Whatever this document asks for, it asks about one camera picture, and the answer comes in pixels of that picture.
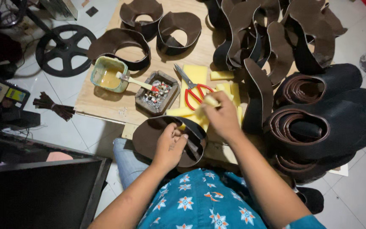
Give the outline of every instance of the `paintbrush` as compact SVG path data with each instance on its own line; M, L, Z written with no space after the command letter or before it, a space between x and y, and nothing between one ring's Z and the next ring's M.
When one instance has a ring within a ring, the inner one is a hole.
M137 81L137 80L133 79L132 77L125 75L123 73L120 73L120 72L117 72L117 75L115 77L119 78L120 80L125 80L129 83L138 84L139 86L146 88L150 91L159 91L159 89L157 89L157 87L155 87L155 86L152 86L147 83L142 83L141 81Z

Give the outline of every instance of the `cloth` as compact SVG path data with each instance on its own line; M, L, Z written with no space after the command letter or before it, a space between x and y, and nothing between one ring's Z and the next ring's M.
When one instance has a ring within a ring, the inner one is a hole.
M114 155L121 182L126 189L147 167L130 141L114 140ZM245 180L219 169L195 169L180 174L160 187L143 215L138 228L260 228L259 216ZM325 229L313 216L305 216L284 229Z

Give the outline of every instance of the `scissor blade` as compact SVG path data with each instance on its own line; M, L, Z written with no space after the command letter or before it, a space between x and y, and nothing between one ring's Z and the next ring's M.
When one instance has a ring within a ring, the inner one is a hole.
M181 75L182 79L187 83L187 85L189 86L189 89L195 87L196 85L190 80L190 78L186 75L186 73L184 73L183 69L180 68L179 65L175 64L175 69L177 72L179 72L179 74Z

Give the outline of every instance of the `blue patterned shirt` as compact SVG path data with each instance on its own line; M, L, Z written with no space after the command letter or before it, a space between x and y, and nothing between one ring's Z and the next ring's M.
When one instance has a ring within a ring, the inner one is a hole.
M155 195L138 228L261 228L259 206L245 180L231 172L195 169L164 185ZM284 229L325 229L305 216Z

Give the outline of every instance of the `hand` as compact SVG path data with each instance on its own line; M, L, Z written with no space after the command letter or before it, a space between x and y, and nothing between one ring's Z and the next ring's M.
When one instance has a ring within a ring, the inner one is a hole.
M235 139L239 134L242 134L237 118L237 108L227 95L223 91L219 91L209 93L207 96L212 96L221 103L221 106L217 107L217 109L205 103L201 104L204 113L217 134L226 141Z
M151 166L157 167L165 174L176 167L182 157L188 137L187 134L181 134L176 123L170 123L158 139Z

